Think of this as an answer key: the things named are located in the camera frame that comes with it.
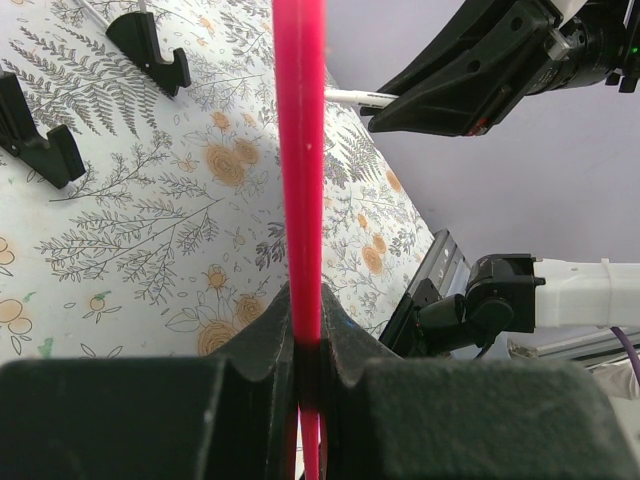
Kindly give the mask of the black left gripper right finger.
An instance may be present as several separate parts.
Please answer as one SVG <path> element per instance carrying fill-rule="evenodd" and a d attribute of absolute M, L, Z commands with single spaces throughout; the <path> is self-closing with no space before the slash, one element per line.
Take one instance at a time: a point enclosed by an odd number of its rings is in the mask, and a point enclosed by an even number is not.
<path fill-rule="evenodd" d="M 325 479 L 624 479 L 606 395 L 569 362 L 403 359 L 322 291 Z"/>

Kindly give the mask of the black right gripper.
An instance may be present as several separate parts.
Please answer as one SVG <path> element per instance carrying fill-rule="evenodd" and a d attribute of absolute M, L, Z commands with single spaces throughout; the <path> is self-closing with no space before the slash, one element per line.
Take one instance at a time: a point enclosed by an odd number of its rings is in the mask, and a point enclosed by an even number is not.
<path fill-rule="evenodd" d="M 508 49 L 473 49 L 502 22 Z M 481 136 L 526 96 L 639 79 L 637 1 L 464 1 L 441 32 L 377 90 L 372 133 Z"/>

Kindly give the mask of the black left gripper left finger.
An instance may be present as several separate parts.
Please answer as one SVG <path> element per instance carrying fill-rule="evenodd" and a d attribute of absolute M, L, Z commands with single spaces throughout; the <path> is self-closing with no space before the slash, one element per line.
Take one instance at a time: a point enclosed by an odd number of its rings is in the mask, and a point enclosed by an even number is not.
<path fill-rule="evenodd" d="M 22 360 L 1 370 L 5 479 L 291 479 L 290 291 L 203 357 Z"/>

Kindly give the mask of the white red whiteboard marker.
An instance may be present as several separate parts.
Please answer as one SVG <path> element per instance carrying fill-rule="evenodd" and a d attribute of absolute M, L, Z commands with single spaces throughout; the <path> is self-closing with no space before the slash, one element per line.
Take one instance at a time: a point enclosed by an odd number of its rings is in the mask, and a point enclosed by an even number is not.
<path fill-rule="evenodd" d="M 398 99 L 396 95 L 361 90 L 326 89 L 325 100 L 373 109 L 384 109 Z"/>

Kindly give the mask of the pink framed whiteboard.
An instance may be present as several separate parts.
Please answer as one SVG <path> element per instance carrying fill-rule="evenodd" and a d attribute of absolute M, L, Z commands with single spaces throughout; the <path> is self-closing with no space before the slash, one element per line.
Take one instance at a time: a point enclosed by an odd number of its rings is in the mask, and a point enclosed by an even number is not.
<path fill-rule="evenodd" d="M 275 79 L 305 476 L 320 476 L 325 4 L 273 4 Z"/>

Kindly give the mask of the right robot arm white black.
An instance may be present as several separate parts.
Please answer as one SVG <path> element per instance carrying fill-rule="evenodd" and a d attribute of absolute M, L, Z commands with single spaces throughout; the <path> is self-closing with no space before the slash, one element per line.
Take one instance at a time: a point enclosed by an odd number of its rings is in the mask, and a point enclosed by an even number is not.
<path fill-rule="evenodd" d="M 373 133 L 473 137 L 525 97 L 606 83 L 631 93 L 639 80 L 635 1 L 467 1 L 399 74 L 391 103 L 365 107 Z M 443 299 L 406 294 L 380 335 L 402 357 L 491 348 L 503 332 L 531 333 L 553 266 L 529 254 L 488 255 L 466 290 Z"/>

